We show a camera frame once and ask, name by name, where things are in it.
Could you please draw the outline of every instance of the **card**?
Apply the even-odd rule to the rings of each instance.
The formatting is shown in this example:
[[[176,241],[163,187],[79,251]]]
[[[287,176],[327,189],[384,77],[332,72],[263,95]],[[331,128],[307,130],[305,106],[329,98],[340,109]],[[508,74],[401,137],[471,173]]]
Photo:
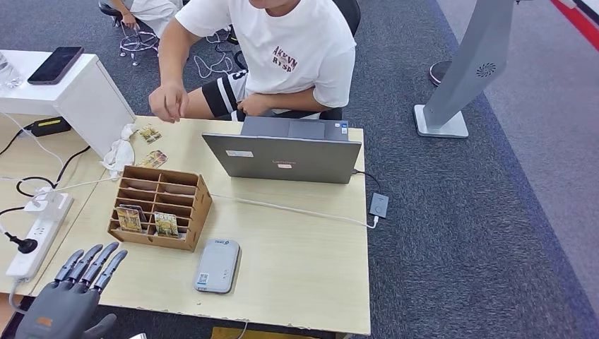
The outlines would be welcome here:
[[[177,229],[177,216],[169,213],[154,212],[156,220],[156,233],[164,237],[179,237]]]
[[[137,210],[122,207],[117,207],[116,209],[119,216],[119,224],[123,231],[142,232],[139,212]]]
[[[141,220],[141,222],[148,222],[148,220],[146,219],[146,215],[143,214],[143,210],[141,209],[141,206],[125,205],[124,203],[122,203],[119,205],[119,207],[128,208],[130,210],[137,210],[139,212],[139,220]]]
[[[160,134],[159,131],[156,131],[154,126],[152,126],[151,124],[147,124],[144,127],[140,128],[139,135],[142,136],[148,144],[153,143],[154,141],[162,138],[162,134]]]
[[[136,166],[139,167],[147,167],[147,168],[159,168],[162,164],[167,162],[168,157],[166,154],[162,153],[159,150],[153,150],[149,152],[148,155],[137,163]]]

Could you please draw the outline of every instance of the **cardboard organizer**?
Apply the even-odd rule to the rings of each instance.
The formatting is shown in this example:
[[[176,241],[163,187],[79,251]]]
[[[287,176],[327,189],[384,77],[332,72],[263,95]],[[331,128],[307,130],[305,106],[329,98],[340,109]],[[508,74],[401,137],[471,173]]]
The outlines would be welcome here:
[[[147,220],[141,223],[143,233],[121,230],[116,210],[121,204],[141,207]],[[212,198],[201,175],[126,166],[108,232],[121,242],[194,251],[211,205]],[[156,235],[154,212],[177,216],[179,238]]]

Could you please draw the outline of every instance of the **sticker on laptop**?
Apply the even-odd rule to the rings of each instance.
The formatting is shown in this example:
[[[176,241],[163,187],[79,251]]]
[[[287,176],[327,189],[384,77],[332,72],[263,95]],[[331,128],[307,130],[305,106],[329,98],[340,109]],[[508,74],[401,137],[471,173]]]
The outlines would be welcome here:
[[[254,154],[249,150],[228,150],[227,155],[230,157],[254,157]]]

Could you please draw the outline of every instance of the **portable hard drive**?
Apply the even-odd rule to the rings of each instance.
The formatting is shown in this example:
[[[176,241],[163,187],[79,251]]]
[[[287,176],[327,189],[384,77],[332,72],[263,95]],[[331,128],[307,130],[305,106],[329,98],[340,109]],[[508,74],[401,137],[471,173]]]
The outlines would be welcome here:
[[[239,244],[233,240],[210,239],[202,252],[194,287],[201,292],[228,293],[233,284]]]

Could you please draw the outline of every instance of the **dark blue carpet border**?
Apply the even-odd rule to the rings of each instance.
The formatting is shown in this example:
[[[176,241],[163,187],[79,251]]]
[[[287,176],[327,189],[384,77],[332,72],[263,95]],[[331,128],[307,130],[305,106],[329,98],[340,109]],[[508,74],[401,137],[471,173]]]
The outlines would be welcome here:
[[[448,50],[452,55],[459,48],[459,43],[456,36],[447,21],[439,3],[436,0],[427,0],[432,12],[437,17],[439,28],[443,31],[447,43]],[[588,297],[582,288],[582,285],[563,248],[559,244],[559,240],[553,232],[553,228],[547,219],[542,206],[537,199],[533,188],[528,182],[528,178],[524,173],[520,162],[512,150],[509,141],[495,116],[493,109],[484,93],[476,97],[472,105],[477,107],[479,112],[487,122],[487,129],[491,135],[491,140],[497,149],[499,156],[506,166],[510,179],[512,180],[518,197],[522,204],[526,207],[528,218],[531,225],[535,228],[537,235],[545,249],[545,253],[550,260],[553,268],[553,273],[559,278],[562,289],[566,295],[569,307],[576,317],[576,327],[581,333],[584,333],[585,338],[599,338],[599,321],[597,316],[588,301]]]

